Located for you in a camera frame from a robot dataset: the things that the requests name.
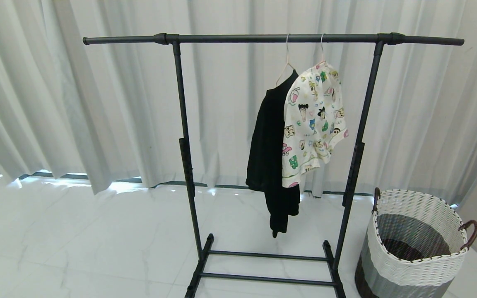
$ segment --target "curtain fold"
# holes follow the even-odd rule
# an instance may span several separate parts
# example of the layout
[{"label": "curtain fold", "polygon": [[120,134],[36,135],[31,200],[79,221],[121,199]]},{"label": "curtain fold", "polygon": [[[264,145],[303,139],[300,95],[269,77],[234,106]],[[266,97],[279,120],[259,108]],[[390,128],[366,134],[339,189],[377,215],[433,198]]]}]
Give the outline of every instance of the curtain fold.
[{"label": "curtain fold", "polygon": [[[384,48],[357,192],[413,189],[460,202],[477,176],[477,2],[473,0],[0,0],[0,173],[88,174],[94,192],[140,176],[182,181],[182,137],[170,46],[82,44],[82,36],[375,34],[448,36],[462,47]],[[372,44],[291,43],[297,72],[340,72],[349,138],[307,174],[320,196],[344,191]],[[182,44],[195,181],[244,185],[260,103],[284,44]],[[284,71],[283,79],[290,74]]]}]

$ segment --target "clothes rack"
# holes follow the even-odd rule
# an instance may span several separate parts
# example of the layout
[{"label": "clothes rack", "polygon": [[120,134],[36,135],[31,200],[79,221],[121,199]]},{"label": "clothes rack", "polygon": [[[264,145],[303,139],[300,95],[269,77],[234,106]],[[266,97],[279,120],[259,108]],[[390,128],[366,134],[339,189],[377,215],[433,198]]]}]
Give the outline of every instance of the clothes rack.
[{"label": "clothes rack", "polygon": [[[240,279],[246,281],[272,281],[277,283],[292,283],[302,285],[319,285],[330,286],[334,288],[337,298],[345,298],[343,284],[341,282],[338,266],[341,258],[343,247],[343,240],[347,231],[347,224],[349,222],[349,215],[351,212],[352,201],[354,197],[354,190],[356,189],[356,181],[362,155],[364,152],[364,129],[366,125],[367,115],[369,113],[369,106],[371,105],[371,96],[373,95],[373,88],[378,72],[378,65],[382,56],[384,45],[399,45],[401,43],[419,43],[431,45],[451,45],[461,46],[463,39],[457,38],[441,38],[429,36],[405,36],[403,34],[392,32],[390,34],[244,34],[244,35],[179,35],[179,34],[156,34],[153,36],[113,36],[113,37],[98,37],[82,39],[85,45],[99,44],[99,43],[139,43],[139,42],[153,42],[160,45],[172,44],[174,53],[174,62],[176,64],[176,79],[178,81],[178,94],[180,99],[180,113],[183,128],[183,138],[180,138],[180,151],[183,162],[183,171],[185,174],[185,183],[187,185],[187,193],[189,197],[189,205],[191,209],[191,217],[193,219],[193,229],[195,233],[195,243],[198,253],[198,265],[193,273],[190,285],[187,287],[185,294],[186,298],[193,298],[195,296],[198,284],[202,277],[212,277],[218,279]],[[323,242],[323,251],[325,257],[307,257],[307,256],[288,256],[275,255],[271,253],[251,253],[251,252],[237,252],[237,251],[220,251],[212,250],[211,246],[214,241],[214,236],[209,234],[206,239],[204,247],[201,246],[200,230],[198,228],[198,219],[195,207],[195,183],[193,179],[193,165],[191,163],[191,150],[189,145],[189,127],[187,122],[187,110],[185,102],[185,92],[183,89],[183,73],[181,67],[181,43],[285,43],[285,42],[364,42],[374,43],[375,51],[373,53],[373,64],[371,65],[371,73],[367,83],[366,95],[364,98],[364,105],[362,114],[360,116],[360,123],[358,126],[358,133],[356,135],[356,143],[352,154],[352,161],[347,178],[346,189],[343,194],[342,205],[344,206],[343,218],[340,227],[340,233],[337,240],[336,252],[333,256],[329,241]],[[290,260],[306,260],[316,262],[326,262],[331,281],[308,281],[302,279],[277,279],[273,277],[261,276],[246,276],[246,275],[232,275],[232,274],[218,274],[204,272],[207,259],[210,255],[225,255],[225,256],[243,256],[243,257],[259,257],[259,258],[276,258],[276,259],[290,259]]]}]

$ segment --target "rack foot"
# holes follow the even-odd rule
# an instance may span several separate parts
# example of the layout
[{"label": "rack foot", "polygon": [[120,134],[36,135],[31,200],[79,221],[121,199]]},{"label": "rack foot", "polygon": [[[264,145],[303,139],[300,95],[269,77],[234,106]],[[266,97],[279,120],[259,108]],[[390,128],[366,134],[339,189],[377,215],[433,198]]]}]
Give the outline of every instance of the rack foot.
[{"label": "rack foot", "polygon": [[[316,286],[331,286],[334,288],[337,298],[346,298],[343,291],[343,285],[341,283],[340,276],[337,270],[334,270],[334,257],[332,254],[329,241],[323,242],[323,251],[325,252],[325,258],[321,257],[307,257],[307,256],[289,256],[289,255],[275,255],[272,253],[253,253],[253,252],[237,252],[237,251],[220,251],[211,250],[211,245],[214,241],[214,236],[209,234],[206,244],[202,250],[202,258],[198,261],[196,270],[193,273],[193,279],[191,284],[187,287],[187,293],[185,298],[194,298],[198,284],[202,277],[209,277],[214,279],[238,279],[242,281],[269,281],[275,283],[288,283],[288,284],[301,284],[301,285],[316,285]],[[208,273],[204,272],[205,264],[209,255],[224,255],[224,256],[239,256],[239,257],[258,257],[258,258],[276,258],[276,259],[289,259],[289,260],[303,260],[303,261],[315,261],[315,262],[327,262],[329,265],[329,272],[331,274],[332,281],[307,281],[304,279],[278,279],[275,277],[264,276],[248,276],[248,275],[234,275],[234,274],[220,274],[220,273]]]}]

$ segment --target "white marble floor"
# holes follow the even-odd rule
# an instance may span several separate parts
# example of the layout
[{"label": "white marble floor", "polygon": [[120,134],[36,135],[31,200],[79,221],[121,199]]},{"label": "white marble floor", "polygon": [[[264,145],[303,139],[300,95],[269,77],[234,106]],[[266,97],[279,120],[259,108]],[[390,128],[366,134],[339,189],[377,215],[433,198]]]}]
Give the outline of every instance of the white marble floor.
[{"label": "white marble floor", "polygon": [[[287,234],[271,237],[262,193],[197,188],[202,241],[213,249],[323,256],[335,248],[339,196],[304,197]],[[369,198],[357,198],[340,275],[349,298],[358,294],[354,269]],[[0,179],[0,298],[181,298],[197,262],[186,190],[140,189],[115,183],[93,196],[85,181]],[[330,279],[326,264],[212,256],[207,272],[294,279]],[[335,297],[330,288],[203,279],[197,298]],[[445,298],[477,297],[477,253],[471,251]]]}]

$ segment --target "basket rim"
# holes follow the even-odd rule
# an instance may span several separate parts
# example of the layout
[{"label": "basket rim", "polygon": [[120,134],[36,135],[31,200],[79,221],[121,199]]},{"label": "basket rim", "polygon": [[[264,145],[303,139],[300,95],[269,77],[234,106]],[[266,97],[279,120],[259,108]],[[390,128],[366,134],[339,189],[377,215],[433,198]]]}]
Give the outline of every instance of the basket rim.
[{"label": "basket rim", "polygon": [[[386,190],[383,190],[383,191],[380,192],[381,195],[380,195],[380,198],[378,198],[378,200],[377,200],[377,206],[378,206],[378,201],[380,201],[382,199],[382,194],[384,194],[386,192],[411,192],[411,193],[417,194],[417,195],[424,195],[427,198],[429,196],[429,199],[438,199],[438,200],[440,200],[440,202],[442,202],[445,205],[445,207],[448,207],[450,210],[452,210],[454,215],[456,215],[456,217],[458,218],[460,225],[463,225],[463,221],[462,221],[461,217],[458,215],[458,213],[456,212],[456,210],[454,210],[454,208],[450,207],[450,205],[445,200],[443,200],[439,197],[436,197],[434,195],[431,195],[431,194],[426,194],[425,192],[421,192],[421,191],[414,191],[414,190],[407,190],[407,189],[386,189]],[[386,253],[389,258],[391,258],[392,260],[395,260],[396,262],[403,262],[403,263],[406,263],[406,264],[420,264],[420,263],[423,263],[423,262],[427,263],[427,262],[432,262],[434,260],[439,260],[439,259],[442,259],[442,258],[457,258],[457,257],[459,257],[459,256],[461,256],[461,255],[463,255],[463,254],[465,254],[469,251],[469,249],[467,247],[465,247],[465,248],[461,249],[460,251],[450,253],[449,255],[439,255],[439,256],[433,256],[431,258],[422,258],[422,259],[417,259],[417,260],[413,260],[413,261],[398,258],[394,254],[390,253],[388,251],[388,249],[386,249],[386,246],[384,245],[384,242],[382,241],[382,238],[381,238],[379,230],[378,230],[378,223],[377,223],[378,210],[376,210],[376,211],[373,210],[371,213],[373,215],[372,216],[373,228],[375,228],[375,236],[377,237],[377,239],[380,243],[380,249],[382,250],[382,252]],[[466,231],[461,230],[460,233],[461,233],[462,238],[463,238],[463,244],[466,244],[467,243]]]}]

